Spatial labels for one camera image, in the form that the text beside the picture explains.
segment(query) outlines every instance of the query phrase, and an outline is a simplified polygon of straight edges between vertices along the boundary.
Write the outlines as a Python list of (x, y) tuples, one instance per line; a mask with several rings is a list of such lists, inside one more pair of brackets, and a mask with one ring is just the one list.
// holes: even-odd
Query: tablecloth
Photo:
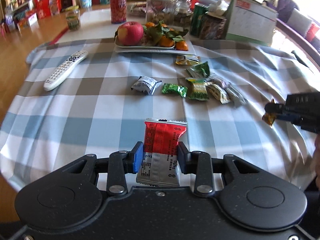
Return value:
[[(211, 97), (207, 102), (132, 91), (139, 76), (163, 83), (187, 85), (186, 66), (174, 55), (116, 53), (113, 40), (61, 43), (36, 52), (30, 73), (2, 123), (0, 170), (16, 189), (84, 154), (108, 157), (143, 141), (148, 117), (186, 121), (181, 138), (190, 151), (212, 157), (235, 154), (298, 187), (314, 177), (315, 135), (288, 122), (271, 129), (261, 117), (272, 98), (320, 89), (320, 74), (298, 63), (293, 55), (256, 44), (234, 41), (194, 41), (197, 55), (211, 71), (235, 84), (248, 104), (234, 108)], [(44, 80), (69, 55), (87, 50), (89, 56), (56, 89), (44, 91)], [(127, 174), (129, 187), (135, 175)], [(217, 188), (220, 176), (215, 175)], [(181, 185), (193, 185), (194, 175), (182, 175)], [(98, 188), (105, 189), (106, 174)]]

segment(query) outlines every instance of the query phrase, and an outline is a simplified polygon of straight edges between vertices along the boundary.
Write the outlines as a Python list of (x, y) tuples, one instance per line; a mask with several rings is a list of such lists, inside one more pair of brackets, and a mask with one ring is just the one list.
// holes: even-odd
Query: remote control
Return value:
[(50, 91), (60, 85), (73, 71), (73, 69), (88, 55), (85, 50), (77, 51), (72, 54), (64, 63), (55, 69), (55, 71), (44, 82), (44, 90)]

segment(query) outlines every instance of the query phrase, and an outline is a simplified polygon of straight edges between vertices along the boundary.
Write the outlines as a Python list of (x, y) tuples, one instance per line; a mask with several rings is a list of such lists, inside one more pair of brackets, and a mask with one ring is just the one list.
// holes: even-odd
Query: white tray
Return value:
[(175, 45), (172, 47), (159, 47), (159, 46), (124, 46), (120, 43), (118, 36), (115, 40), (115, 45), (122, 49), (173, 49)]
[(163, 53), (163, 54), (177, 54), (177, 55), (196, 55), (196, 51), (193, 48), (193, 45), (190, 41), (189, 34), (184, 36), (186, 43), (188, 44), (188, 51), (176, 50), (176, 49), (161, 49), (160, 47), (147, 47), (147, 48), (132, 48), (132, 46), (124, 46), (124, 48), (120, 48), (119, 46), (115, 46), (115, 52), (117, 53), (125, 53), (125, 52), (136, 52), (136, 53)]

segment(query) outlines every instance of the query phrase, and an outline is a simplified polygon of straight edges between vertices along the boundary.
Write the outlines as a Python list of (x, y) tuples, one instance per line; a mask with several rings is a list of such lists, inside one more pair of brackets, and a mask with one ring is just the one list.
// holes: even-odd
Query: red can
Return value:
[(127, 21), (127, 0), (110, 0), (111, 23)]

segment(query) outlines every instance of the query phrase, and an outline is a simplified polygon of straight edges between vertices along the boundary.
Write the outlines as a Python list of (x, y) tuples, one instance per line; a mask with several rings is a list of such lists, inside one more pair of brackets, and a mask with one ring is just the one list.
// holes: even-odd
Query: red apple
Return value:
[(138, 22), (126, 22), (118, 28), (118, 39), (124, 46), (134, 46), (142, 39), (143, 27)]

